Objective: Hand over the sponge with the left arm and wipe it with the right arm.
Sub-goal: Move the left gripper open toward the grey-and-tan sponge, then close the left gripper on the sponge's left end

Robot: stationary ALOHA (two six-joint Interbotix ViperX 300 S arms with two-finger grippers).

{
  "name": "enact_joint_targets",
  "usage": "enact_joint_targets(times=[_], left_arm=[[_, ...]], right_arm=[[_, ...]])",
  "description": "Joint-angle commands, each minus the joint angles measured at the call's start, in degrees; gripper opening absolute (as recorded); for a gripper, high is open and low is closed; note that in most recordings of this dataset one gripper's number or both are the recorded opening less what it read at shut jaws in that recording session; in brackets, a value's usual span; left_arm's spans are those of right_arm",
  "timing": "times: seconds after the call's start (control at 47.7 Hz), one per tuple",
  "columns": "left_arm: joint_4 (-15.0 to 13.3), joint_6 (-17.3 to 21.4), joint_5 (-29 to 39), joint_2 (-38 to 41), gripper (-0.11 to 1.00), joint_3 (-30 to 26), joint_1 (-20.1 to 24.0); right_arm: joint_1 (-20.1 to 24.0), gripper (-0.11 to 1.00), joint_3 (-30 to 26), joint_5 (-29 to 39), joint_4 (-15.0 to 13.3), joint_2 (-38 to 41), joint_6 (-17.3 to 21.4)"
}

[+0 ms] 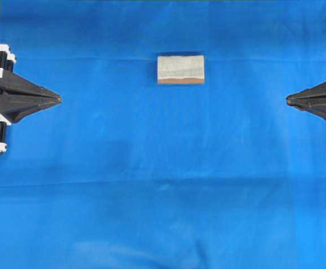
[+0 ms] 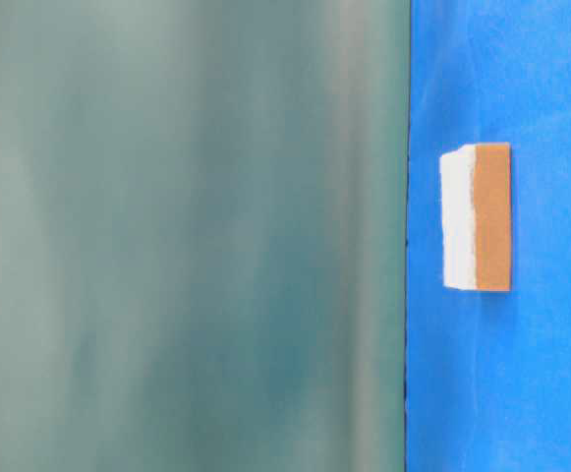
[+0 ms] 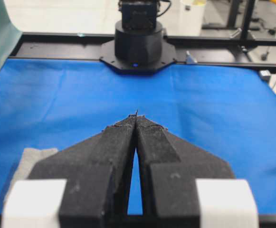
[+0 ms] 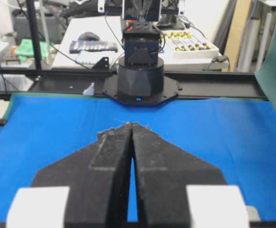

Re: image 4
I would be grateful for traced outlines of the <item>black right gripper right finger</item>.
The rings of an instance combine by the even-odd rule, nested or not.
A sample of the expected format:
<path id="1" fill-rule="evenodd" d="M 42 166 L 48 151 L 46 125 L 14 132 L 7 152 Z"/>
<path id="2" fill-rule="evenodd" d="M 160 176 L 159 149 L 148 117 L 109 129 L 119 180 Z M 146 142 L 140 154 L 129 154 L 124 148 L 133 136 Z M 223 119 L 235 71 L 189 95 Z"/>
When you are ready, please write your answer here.
<path id="1" fill-rule="evenodd" d="M 132 124 L 138 222 L 142 228 L 190 228 L 188 185 L 227 186 L 215 165 Z"/>

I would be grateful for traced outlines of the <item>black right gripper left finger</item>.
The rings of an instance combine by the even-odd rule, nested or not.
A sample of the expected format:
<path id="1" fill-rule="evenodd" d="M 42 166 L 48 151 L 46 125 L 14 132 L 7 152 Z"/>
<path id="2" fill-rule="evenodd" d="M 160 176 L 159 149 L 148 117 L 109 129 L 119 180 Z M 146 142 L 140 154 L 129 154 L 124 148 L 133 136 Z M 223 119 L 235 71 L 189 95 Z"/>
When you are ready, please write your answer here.
<path id="1" fill-rule="evenodd" d="M 130 126 L 99 133 L 96 142 L 40 169 L 10 206 L 9 228 L 119 228 L 130 178 Z"/>

